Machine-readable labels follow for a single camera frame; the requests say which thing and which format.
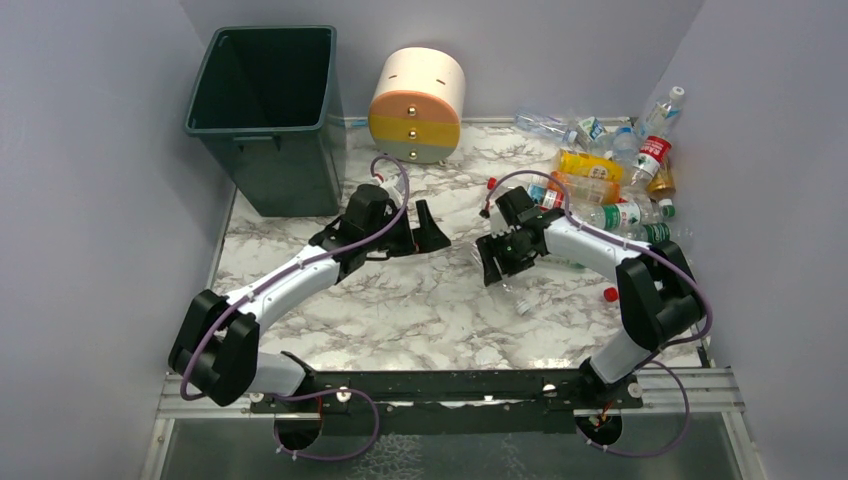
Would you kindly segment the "red cap labelled bottle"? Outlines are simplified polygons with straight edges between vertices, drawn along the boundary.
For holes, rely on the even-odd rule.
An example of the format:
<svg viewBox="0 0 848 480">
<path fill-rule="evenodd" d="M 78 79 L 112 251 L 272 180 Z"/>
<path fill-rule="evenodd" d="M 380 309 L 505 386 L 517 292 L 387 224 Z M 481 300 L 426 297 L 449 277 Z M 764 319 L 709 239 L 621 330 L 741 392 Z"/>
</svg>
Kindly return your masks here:
<svg viewBox="0 0 848 480">
<path fill-rule="evenodd" d="M 509 178 L 491 177 L 487 183 L 487 195 L 479 215 L 491 219 L 496 213 L 505 220 L 518 222 L 549 211 L 564 214 L 564 194 L 548 186 L 548 178 L 532 174 Z"/>
</svg>

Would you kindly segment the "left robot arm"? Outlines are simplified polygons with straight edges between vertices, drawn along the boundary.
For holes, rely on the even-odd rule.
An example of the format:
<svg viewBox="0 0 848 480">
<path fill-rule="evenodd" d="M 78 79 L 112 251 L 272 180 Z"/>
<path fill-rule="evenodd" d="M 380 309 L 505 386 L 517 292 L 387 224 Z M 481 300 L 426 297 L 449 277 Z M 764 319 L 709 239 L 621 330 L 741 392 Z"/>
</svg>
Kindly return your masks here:
<svg viewBox="0 0 848 480">
<path fill-rule="evenodd" d="M 294 395 L 309 368 L 292 354 L 264 354 L 261 336 L 299 304 L 344 280 L 376 253 L 388 259 L 432 253 L 451 242 L 424 200 L 417 227 L 393 189 L 363 184 L 344 213 L 313 235 L 291 260 L 225 295 L 206 289 L 190 302 L 168 356 L 201 397 L 228 406 L 246 393 Z"/>
</svg>

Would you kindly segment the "orange drink bottle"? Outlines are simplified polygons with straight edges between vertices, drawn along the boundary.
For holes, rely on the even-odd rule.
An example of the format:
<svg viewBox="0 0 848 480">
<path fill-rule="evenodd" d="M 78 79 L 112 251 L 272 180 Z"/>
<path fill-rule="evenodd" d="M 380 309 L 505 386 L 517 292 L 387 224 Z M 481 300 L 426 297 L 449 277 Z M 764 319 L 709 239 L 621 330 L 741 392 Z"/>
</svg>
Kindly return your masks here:
<svg viewBox="0 0 848 480">
<path fill-rule="evenodd" d="M 551 176 L 567 188 L 571 201 L 608 205 L 620 199 L 620 185 L 617 183 L 560 171 L 553 171 Z"/>
</svg>

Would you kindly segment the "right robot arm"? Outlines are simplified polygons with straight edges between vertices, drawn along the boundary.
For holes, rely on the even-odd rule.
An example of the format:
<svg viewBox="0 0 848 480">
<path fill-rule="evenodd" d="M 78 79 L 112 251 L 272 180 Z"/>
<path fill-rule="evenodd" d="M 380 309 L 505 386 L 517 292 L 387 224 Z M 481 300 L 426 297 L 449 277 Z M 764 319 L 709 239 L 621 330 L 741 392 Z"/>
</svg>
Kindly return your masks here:
<svg viewBox="0 0 848 480">
<path fill-rule="evenodd" d="M 680 334 L 709 323 L 711 308 L 694 280 L 682 249 L 666 240 L 649 244 L 579 221 L 562 208 L 542 210 L 522 187 L 481 210 L 492 230 L 476 248 L 483 282 L 492 285 L 533 267 L 541 257 L 573 260 L 615 283 L 621 328 L 579 368 L 581 388 L 608 395 Z"/>
</svg>

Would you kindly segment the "clear crushed bottle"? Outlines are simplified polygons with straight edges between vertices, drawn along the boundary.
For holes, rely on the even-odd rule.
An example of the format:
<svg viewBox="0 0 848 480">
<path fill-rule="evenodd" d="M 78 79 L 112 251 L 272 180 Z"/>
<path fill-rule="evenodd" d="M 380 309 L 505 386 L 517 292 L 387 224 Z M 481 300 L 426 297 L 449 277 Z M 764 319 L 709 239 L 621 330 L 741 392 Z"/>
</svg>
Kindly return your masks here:
<svg viewBox="0 0 848 480">
<path fill-rule="evenodd" d="M 479 272 L 484 274 L 484 263 L 478 248 L 474 244 L 469 244 L 467 250 Z M 533 309 L 533 305 L 527 299 L 526 294 L 520 292 L 511 280 L 502 279 L 486 286 L 485 289 L 493 298 L 504 304 L 508 304 L 519 316 L 525 316 Z"/>
</svg>

